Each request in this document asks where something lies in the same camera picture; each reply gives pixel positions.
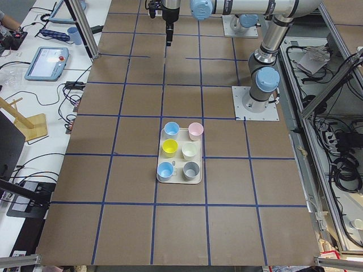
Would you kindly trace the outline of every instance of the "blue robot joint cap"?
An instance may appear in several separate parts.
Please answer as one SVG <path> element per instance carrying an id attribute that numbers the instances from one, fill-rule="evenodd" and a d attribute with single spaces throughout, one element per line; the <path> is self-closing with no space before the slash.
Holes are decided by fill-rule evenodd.
<path id="1" fill-rule="evenodd" d="M 205 20 L 213 13 L 211 0 L 191 0 L 191 12 L 195 19 Z"/>
<path id="2" fill-rule="evenodd" d="M 259 17 L 257 14 L 242 14 L 239 17 L 239 23 L 244 28 L 250 28 L 257 24 L 259 21 Z"/>
<path id="3" fill-rule="evenodd" d="M 256 76 L 256 84 L 263 92 L 273 92 L 280 82 L 279 73 L 272 67 L 260 69 Z"/>

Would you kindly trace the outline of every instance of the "pink cup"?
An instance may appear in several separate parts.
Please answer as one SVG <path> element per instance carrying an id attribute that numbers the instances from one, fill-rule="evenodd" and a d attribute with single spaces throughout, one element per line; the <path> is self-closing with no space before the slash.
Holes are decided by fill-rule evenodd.
<path id="1" fill-rule="evenodd" d="M 189 138 L 192 141 L 200 140 L 201 135 L 204 132 L 204 128 L 200 123 L 191 123 L 188 127 Z"/>

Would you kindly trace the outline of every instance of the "blue container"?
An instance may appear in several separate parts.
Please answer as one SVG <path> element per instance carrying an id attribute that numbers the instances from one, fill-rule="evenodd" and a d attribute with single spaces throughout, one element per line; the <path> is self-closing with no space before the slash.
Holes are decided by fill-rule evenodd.
<path id="1" fill-rule="evenodd" d="M 174 166 L 171 163 L 163 162 L 160 163 L 157 170 L 157 178 L 159 181 L 167 181 L 171 178 L 174 172 Z"/>
<path id="2" fill-rule="evenodd" d="M 169 122 L 164 127 L 165 137 L 167 139 L 176 140 L 179 134 L 180 127 L 176 122 Z"/>
<path id="3" fill-rule="evenodd" d="M 74 42 L 75 45 L 81 45 L 82 44 L 82 38 L 81 35 L 78 32 L 77 27 L 70 27 L 67 30 L 68 35 L 70 37 L 70 40 Z"/>

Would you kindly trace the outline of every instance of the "gray cup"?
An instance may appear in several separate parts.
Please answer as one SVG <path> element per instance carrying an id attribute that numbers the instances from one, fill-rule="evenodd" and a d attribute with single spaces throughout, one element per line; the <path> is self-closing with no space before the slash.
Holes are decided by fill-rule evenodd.
<path id="1" fill-rule="evenodd" d="M 199 165 L 193 161 L 186 163 L 183 167 L 184 177 L 187 180 L 195 179 L 198 176 L 199 172 L 200 172 Z"/>
<path id="2" fill-rule="evenodd" d="M 70 41 L 74 42 L 75 45 L 81 45 L 82 44 L 82 38 L 81 35 L 78 32 L 77 27 L 70 27 L 67 29 L 67 33 L 70 37 Z"/>

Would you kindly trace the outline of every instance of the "white tray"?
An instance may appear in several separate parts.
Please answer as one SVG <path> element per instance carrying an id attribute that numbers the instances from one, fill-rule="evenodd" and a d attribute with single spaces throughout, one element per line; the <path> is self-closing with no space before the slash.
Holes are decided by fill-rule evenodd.
<path id="1" fill-rule="evenodd" d="M 202 142 L 201 140 L 192 141 L 189 138 L 188 129 L 180 128 L 178 138 L 176 139 L 178 143 L 178 150 L 173 158 L 167 158 L 163 154 L 163 143 L 166 140 L 164 129 L 161 131 L 160 137 L 160 148 L 159 148 L 159 155 L 158 155 L 158 165 L 163 162 L 169 162 L 174 166 L 174 173 L 171 178 L 167 181 L 160 181 L 162 183 L 176 183 L 176 184 L 198 184 L 202 180 Z M 193 160 L 185 160 L 182 153 L 182 147 L 186 143 L 194 143 L 197 147 L 197 155 Z M 195 162 L 199 165 L 200 171 L 199 174 L 193 180 L 187 180 L 183 174 L 183 167 L 187 162 Z"/>

